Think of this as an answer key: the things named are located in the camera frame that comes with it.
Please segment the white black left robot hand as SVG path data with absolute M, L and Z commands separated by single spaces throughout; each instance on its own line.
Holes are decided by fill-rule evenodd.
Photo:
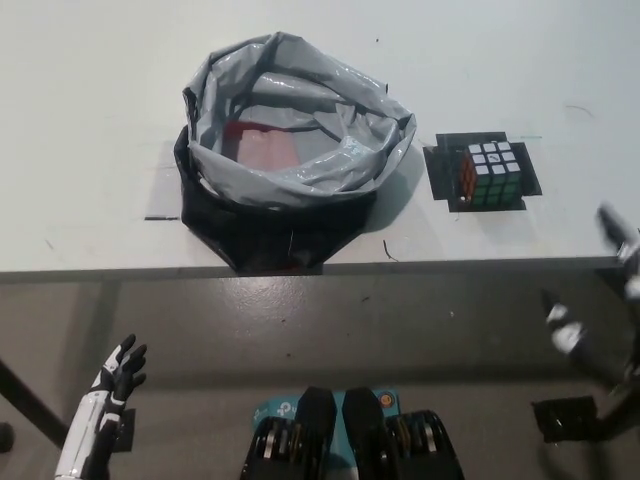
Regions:
M 81 398 L 56 466 L 56 479 L 107 479 L 127 402 L 146 380 L 147 346 L 127 336 L 104 361 Z

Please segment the black grey right robot hand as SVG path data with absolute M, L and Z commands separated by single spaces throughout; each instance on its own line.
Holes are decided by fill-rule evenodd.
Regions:
M 596 212 L 608 243 L 615 250 L 619 273 L 618 292 L 628 306 L 633 331 L 631 351 L 623 369 L 617 370 L 595 353 L 583 322 L 572 317 L 568 307 L 549 290 L 541 292 L 545 324 L 554 348 L 578 371 L 609 391 L 639 387 L 639 230 L 632 228 L 608 203 Z

